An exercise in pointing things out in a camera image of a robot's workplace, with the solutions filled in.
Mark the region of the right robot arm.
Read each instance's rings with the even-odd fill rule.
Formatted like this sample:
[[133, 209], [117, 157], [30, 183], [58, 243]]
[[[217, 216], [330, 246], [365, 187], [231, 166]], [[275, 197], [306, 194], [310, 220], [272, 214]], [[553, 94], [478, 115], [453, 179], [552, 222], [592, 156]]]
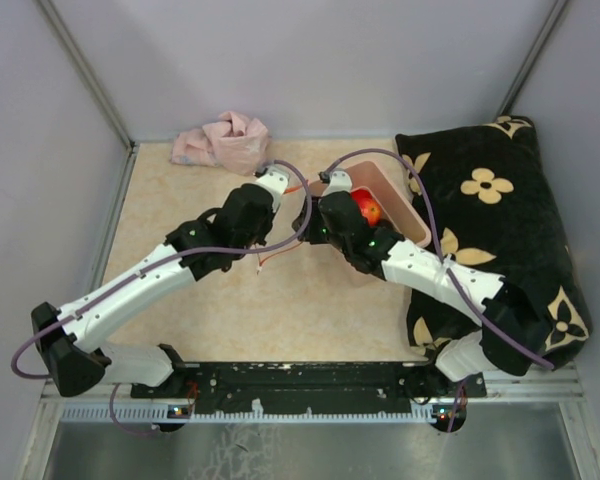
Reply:
[[523, 376], [533, 364], [553, 369], [541, 353], [551, 323], [527, 282], [441, 259], [394, 230], [372, 227], [345, 191], [312, 197], [292, 227], [304, 242], [333, 246], [358, 272], [421, 292], [476, 324], [437, 353], [426, 372], [434, 393], [450, 395], [485, 371]]

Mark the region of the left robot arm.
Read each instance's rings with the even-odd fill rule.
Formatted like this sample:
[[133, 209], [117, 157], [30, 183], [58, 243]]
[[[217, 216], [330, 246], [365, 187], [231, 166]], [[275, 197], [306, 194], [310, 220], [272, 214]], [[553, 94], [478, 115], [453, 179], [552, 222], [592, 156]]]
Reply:
[[108, 338], [169, 293], [214, 271], [228, 271], [245, 250], [264, 244], [285, 191], [266, 179], [232, 190], [219, 208], [179, 225], [127, 272], [85, 297], [31, 312], [36, 349], [63, 397], [99, 383], [141, 384], [181, 394], [188, 373], [166, 346], [116, 345]]

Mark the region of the large red apple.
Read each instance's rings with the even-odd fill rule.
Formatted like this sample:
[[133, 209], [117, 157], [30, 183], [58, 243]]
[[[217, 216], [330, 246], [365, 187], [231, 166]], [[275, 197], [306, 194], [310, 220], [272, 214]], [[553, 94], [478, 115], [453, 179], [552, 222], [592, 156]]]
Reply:
[[351, 193], [351, 197], [370, 226], [375, 226], [381, 220], [382, 208], [368, 190], [357, 189]]

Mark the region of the clear zip top bag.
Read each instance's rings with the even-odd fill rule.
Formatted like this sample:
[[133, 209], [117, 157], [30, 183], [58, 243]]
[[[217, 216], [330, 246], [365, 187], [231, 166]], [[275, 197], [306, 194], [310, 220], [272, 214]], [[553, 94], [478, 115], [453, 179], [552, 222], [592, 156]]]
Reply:
[[[298, 185], [295, 185], [295, 186], [292, 186], [292, 187], [288, 187], [285, 190], [284, 194], [286, 196], [289, 196], [292, 193], [296, 193], [298, 191], [303, 191], [303, 187], [302, 187], [301, 184], [298, 184]], [[262, 256], [261, 254], [257, 254], [256, 255], [256, 257], [257, 257], [257, 267], [256, 267], [256, 271], [255, 271], [256, 275], [259, 276], [261, 274], [261, 272], [264, 269], [265, 264], [269, 260], [272, 260], [272, 259], [274, 259], [274, 258], [276, 258], [276, 257], [278, 257], [280, 255], [284, 255], [284, 254], [286, 254], [288, 252], [291, 252], [291, 251], [297, 249], [300, 246], [301, 246], [301, 241], [298, 240], [298, 239], [296, 239], [292, 243], [290, 243], [288, 246], [286, 246], [284, 248], [279, 248], [277, 250], [274, 250], [272, 253], [267, 254], [265, 256]]]

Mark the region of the pink plastic bin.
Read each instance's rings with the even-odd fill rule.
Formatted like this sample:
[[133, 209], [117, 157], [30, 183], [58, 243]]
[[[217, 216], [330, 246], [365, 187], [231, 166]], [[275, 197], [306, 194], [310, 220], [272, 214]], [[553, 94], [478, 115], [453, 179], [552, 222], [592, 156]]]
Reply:
[[[362, 160], [338, 168], [346, 170], [351, 177], [352, 192], [366, 190], [371, 194], [381, 208], [383, 220], [391, 221], [399, 233], [419, 247], [424, 248], [430, 244], [429, 227], [413, 208], [406, 187], [398, 185], [397, 180], [394, 181], [394, 177], [401, 177], [402, 174], [396, 176], [388, 173], [379, 165], [379, 160], [373, 160], [371, 156], [363, 156]], [[309, 183], [309, 187], [314, 195], [321, 195], [326, 189], [326, 185], [317, 177]], [[351, 286], [361, 287], [379, 282], [379, 279], [372, 275], [364, 275], [356, 271], [337, 250], [333, 248], [329, 250], [333, 259], [330, 262], [339, 265]]]

